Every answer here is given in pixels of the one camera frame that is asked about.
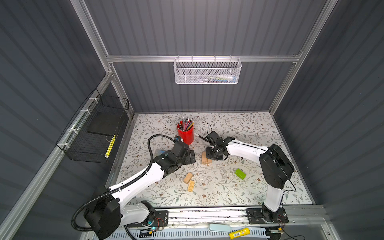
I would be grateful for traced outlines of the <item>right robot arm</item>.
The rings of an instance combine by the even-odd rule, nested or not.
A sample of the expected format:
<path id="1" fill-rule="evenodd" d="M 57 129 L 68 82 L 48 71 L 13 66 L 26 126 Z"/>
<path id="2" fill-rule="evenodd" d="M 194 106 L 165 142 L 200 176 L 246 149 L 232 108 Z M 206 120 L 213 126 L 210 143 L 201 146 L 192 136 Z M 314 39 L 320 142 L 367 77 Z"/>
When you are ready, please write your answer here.
<path id="1" fill-rule="evenodd" d="M 215 131 L 204 140 L 210 144 L 206 148 L 206 157 L 215 161 L 224 161 L 229 156 L 241 157 L 259 164 L 268 184 L 267 195 L 258 216 L 266 223 L 279 220 L 279 211 L 283 210 L 282 201 L 286 182 L 291 180 L 294 166 L 278 145 L 269 147 L 246 144 L 232 137 L 223 139 Z"/>

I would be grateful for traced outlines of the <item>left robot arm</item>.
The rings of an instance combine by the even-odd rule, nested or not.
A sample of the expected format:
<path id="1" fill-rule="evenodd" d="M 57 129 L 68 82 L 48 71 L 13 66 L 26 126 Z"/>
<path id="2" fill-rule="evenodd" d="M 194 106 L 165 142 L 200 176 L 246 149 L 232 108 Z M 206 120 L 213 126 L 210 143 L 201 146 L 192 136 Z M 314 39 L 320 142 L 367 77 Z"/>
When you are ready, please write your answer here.
<path id="1" fill-rule="evenodd" d="M 151 226 L 155 223 L 156 210 L 147 201 L 135 205 L 128 203 L 150 185 L 161 181 L 184 165 L 196 163 L 195 152 L 189 145 L 174 141 L 170 151 L 158 156 L 150 152 L 150 163 L 146 169 L 131 178 L 111 186 L 100 187 L 94 192 L 94 201 L 84 207 L 84 218 L 100 240 L 104 240 L 122 226 L 139 224 Z"/>

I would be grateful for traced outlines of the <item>green block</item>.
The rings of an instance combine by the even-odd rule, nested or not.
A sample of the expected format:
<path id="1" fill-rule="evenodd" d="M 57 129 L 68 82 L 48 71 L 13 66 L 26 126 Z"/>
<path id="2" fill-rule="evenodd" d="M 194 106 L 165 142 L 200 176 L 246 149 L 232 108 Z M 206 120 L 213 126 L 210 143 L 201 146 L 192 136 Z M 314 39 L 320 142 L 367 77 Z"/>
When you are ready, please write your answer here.
<path id="1" fill-rule="evenodd" d="M 246 173 L 244 173 L 241 169 L 236 169 L 235 170 L 235 175 L 241 179 L 241 180 L 244 180 L 246 178 Z"/>

